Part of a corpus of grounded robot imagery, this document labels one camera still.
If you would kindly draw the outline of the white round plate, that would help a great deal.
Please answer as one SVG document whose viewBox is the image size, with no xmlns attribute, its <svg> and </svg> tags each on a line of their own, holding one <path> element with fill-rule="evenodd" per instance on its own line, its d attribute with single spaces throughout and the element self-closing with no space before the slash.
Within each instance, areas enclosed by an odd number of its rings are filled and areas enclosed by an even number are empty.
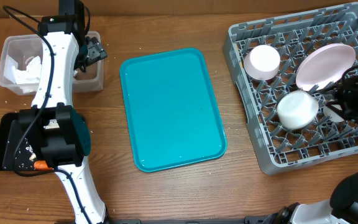
<svg viewBox="0 0 358 224">
<path fill-rule="evenodd" d="M 296 71 L 296 85 L 309 91 L 315 85 L 323 89 L 330 82 L 337 82 L 356 60 L 356 51 L 349 45 L 329 44 L 315 50 L 302 61 Z"/>
</svg>

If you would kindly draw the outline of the white napkin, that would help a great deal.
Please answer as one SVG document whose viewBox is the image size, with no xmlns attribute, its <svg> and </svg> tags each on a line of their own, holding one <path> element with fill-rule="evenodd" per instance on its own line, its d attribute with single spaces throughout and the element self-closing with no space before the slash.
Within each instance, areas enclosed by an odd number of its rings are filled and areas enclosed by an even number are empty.
<svg viewBox="0 0 358 224">
<path fill-rule="evenodd" d="M 25 62 L 25 69 L 20 70 L 18 62 L 7 55 L 0 74 L 0 85 L 17 95 L 33 95 L 39 86 L 42 62 L 39 56 L 31 56 Z"/>
</svg>

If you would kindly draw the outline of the teal plastic serving tray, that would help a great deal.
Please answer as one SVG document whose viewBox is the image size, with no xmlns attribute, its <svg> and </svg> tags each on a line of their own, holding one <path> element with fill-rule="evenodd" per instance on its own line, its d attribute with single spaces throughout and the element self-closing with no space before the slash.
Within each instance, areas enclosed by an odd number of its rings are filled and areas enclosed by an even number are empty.
<svg viewBox="0 0 358 224">
<path fill-rule="evenodd" d="M 224 155 L 226 134 L 200 50 L 131 58 L 119 74 L 139 170 L 157 172 Z"/>
</svg>

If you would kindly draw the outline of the rice and peanut scraps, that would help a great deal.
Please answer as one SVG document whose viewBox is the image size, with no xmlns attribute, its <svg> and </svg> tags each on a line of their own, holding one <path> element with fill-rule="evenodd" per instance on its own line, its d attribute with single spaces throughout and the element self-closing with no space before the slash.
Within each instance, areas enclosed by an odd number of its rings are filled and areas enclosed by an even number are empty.
<svg viewBox="0 0 358 224">
<path fill-rule="evenodd" d="M 17 147 L 17 141 L 8 140 L 6 152 L 4 155 L 4 165 L 10 167 L 13 159 L 15 159 L 15 165 L 20 168 L 28 168 L 34 165 L 37 156 L 35 155 L 32 146 L 28 143 L 28 140 L 24 140 L 15 154 Z"/>
</svg>

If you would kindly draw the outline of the orange carrot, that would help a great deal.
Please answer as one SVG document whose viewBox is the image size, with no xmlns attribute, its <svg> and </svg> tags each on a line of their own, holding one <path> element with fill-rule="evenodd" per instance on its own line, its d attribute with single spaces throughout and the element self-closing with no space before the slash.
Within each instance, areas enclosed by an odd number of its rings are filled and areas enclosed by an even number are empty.
<svg viewBox="0 0 358 224">
<path fill-rule="evenodd" d="M 45 161 L 35 161 L 34 168 L 35 170 L 39 170 L 39 171 L 53 170 L 53 168 L 49 167 Z"/>
</svg>

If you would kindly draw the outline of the white paper cup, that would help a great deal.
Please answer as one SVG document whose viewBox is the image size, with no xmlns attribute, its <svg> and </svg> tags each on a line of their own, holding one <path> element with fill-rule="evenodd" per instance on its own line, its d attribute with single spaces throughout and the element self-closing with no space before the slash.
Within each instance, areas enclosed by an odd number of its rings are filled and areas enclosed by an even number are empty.
<svg viewBox="0 0 358 224">
<path fill-rule="evenodd" d="M 330 121 L 335 123 L 343 122 L 344 119 L 335 113 L 332 109 L 329 109 L 327 106 L 323 107 L 323 113 L 326 117 L 330 117 Z"/>
</svg>

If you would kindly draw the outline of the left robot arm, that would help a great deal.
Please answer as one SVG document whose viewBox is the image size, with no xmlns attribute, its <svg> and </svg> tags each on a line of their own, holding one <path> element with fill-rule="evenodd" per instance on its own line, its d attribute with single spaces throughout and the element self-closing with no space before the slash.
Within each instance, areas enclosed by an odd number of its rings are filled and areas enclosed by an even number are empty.
<svg viewBox="0 0 358 224">
<path fill-rule="evenodd" d="M 42 39 L 42 68 L 32 106 L 19 112 L 23 135 L 35 152 L 35 172 L 54 173 L 66 190 L 75 223 L 110 223 L 89 167 L 90 131 L 73 107 L 73 73 L 106 58 L 97 39 L 86 37 L 89 9 L 80 1 L 60 1 L 58 15 L 45 16 L 34 33 Z"/>
</svg>

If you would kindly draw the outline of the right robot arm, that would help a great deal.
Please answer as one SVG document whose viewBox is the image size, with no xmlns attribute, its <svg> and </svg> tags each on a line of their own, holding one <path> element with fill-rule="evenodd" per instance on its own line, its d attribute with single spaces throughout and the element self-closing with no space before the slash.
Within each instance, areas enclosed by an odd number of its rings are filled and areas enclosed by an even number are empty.
<svg viewBox="0 0 358 224">
<path fill-rule="evenodd" d="M 343 77 L 332 87 L 336 100 L 328 108 L 344 119 L 358 121 L 358 77 Z M 346 177 L 329 201 L 283 207 L 263 220 L 264 223 L 358 223 L 358 172 Z"/>
</svg>

